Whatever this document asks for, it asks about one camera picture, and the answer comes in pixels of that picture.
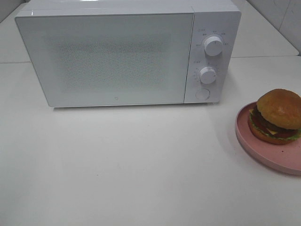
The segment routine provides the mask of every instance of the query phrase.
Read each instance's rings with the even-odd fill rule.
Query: white countertop
[[[300,177],[252,159],[235,117],[301,94],[301,57],[233,58],[203,105],[53,109],[30,63],[0,71],[1,226],[300,226]]]
[[[299,52],[247,1],[234,0],[242,11],[232,57],[297,56]],[[0,23],[0,63],[30,62],[15,24],[19,6]]]

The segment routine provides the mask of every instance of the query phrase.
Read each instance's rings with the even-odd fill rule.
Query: microwave window
[[[193,14],[17,22],[50,106],[184,101]]]

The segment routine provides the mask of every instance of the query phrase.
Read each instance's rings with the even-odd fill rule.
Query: microwave
[[[218,102],[230,0],[31,0],[16,15],[51,107]]]

